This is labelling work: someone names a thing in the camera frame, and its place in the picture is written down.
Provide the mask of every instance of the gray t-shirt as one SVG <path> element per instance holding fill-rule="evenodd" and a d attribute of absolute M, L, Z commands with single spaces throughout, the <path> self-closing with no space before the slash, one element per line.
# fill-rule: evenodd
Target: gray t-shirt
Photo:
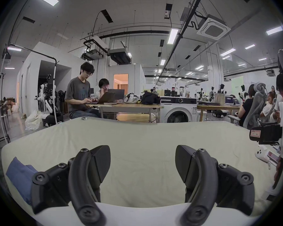
<path fill-rule="evenodd" d="M 67 86 L 65 99 L 83 100 L 85 98 L 90 98 L 90 83 L 88 81 L 83 83 L 79 77 L 72 79 Z M 69 113 L 72 111 L 86 111 L 87 109 L 88 107 L 84 104 L 74 105 L 68 103 Z"/>

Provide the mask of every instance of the black shirt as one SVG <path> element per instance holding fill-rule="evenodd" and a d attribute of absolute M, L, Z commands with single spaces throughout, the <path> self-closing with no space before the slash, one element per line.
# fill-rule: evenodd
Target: black shirt
<path fill-rule="evenodd" d="M 246 118 L 246 116 L 248 115 L 249 111 L 250 111 L 250 108 L 252 107 L 252 104 L 253 104 L 253 99 L 247 99 L 244 104 L 243 104 L 243 108 L 245 110 L 245 113 L 244 115 L 240 118 L 240 121 L 239 121 L 239 125 L 240 126 L 243 126 L 243 123 L 244 123 L 244 120 Z"/>

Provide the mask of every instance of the hand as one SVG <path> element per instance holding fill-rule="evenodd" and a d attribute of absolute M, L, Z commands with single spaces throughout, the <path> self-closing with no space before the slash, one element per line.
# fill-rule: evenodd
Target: hand
<path fill-rule="evenodd" d="M 92 101 L 88 98 L 81 100 L 82 104 L 91 103 Z"/>

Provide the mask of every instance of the black bag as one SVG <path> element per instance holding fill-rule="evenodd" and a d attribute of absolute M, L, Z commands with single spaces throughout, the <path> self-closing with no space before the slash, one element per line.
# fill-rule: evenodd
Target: black bag
<path fill-rule="evenodd" d="M 158 95 L 145 91 L 141 98 L 141 103 L 144 105 L 157 105 L 160 103 L 160 100 L 161 98 Z"/>

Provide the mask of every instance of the white plastic bag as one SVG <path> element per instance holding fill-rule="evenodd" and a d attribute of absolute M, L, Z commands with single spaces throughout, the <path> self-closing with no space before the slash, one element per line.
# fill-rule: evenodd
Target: white plastic bag
<path fill-rule="evenodd" d="M 18 104 L 14 104 L 13 107 L 11 108 L 13 113 L 18 113 L 19 110 L 19 105 Z"/>
<path fill-rule="evenodd" d="M 37 130 L 41 121 L 41 112 L 34 110 L 25 121 L 25 130 Z"/>

